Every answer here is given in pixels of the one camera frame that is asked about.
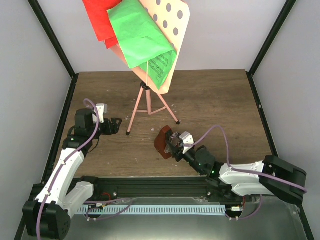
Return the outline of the clear plastic metronome cover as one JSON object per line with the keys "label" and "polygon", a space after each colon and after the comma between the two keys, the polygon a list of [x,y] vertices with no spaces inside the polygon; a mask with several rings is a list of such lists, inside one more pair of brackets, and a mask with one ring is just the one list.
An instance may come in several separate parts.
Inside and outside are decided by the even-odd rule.
{"label": "clear plastic metronome cover", "polygon": [[179,136],[180,134],[178,132],[173,132],[172,130],[168,130],[166,133],[165,133],[165,149],[164,149],[164,152],[166,154],[169,154],[170,153],[170,146],[168,143],[170,143],[171,145],[173,146],[177,146],[178,143],[180,142],[180,139],[179,139]]}

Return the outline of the reddish-brown wooden metronome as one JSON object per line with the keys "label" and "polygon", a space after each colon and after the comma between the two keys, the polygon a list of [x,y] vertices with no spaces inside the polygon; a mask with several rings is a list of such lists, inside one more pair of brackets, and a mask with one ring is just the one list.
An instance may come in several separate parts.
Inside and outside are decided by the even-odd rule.
{"label": "reddish-brown wooden metronome", "polygon": [[167,142],[173,135],[173,130],[169,125],[164,126],[154,140],[154,147],[157,152],[165,159],[172,157],[170,150],[166,150]]}

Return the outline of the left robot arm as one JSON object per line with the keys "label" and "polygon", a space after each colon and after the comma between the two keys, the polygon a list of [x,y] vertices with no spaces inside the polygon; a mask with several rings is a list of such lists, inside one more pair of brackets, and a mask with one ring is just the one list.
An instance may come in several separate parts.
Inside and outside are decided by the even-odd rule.
{"label": "left robot arm", "polygon": [[69,232],[73,216],[85,201],[97,202],[101,198],[102,189],[93,177],[78,182],[72,190],[69,188],[93,141],[99,140],[102,135],[119,132],[122,119],[104,118],[107,108],[107,104],[99,103],[94,108],[76,111],[74,126],[63,141],[55,169],[41,192],[22,208],[29,236],[63,240]]}

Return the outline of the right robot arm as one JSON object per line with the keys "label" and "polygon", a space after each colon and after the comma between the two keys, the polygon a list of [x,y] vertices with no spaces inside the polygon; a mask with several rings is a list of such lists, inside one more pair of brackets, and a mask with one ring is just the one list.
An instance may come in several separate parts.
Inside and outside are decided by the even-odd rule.
{"label": "right robot arm", "polygon": [[306,194],[307,173],[274,155],[250,164],[218,162],[205,146],[183,151],[181,143],[166,142],[166,148],[177,162],[185,160],[200,176],[219,189],[229,202],[251,195],[275,196],[293,205],[300,205]]}

